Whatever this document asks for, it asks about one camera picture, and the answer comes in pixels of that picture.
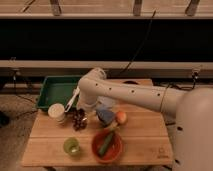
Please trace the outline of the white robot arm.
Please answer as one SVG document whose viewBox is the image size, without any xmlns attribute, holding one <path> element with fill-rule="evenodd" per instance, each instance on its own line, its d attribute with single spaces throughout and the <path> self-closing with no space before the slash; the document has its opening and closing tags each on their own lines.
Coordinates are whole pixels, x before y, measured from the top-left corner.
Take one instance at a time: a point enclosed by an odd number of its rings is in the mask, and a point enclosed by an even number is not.
<svg viewBox="0 0 213 171">
<path fill-rule="evenodd" d="M 213 88 L 190 91 L 106 80 L 101 68 L 81 77 L 77 107 L 93 111 L 99 96 L 176 117 L 173 171 L 213 171 Z"/>
</svg>

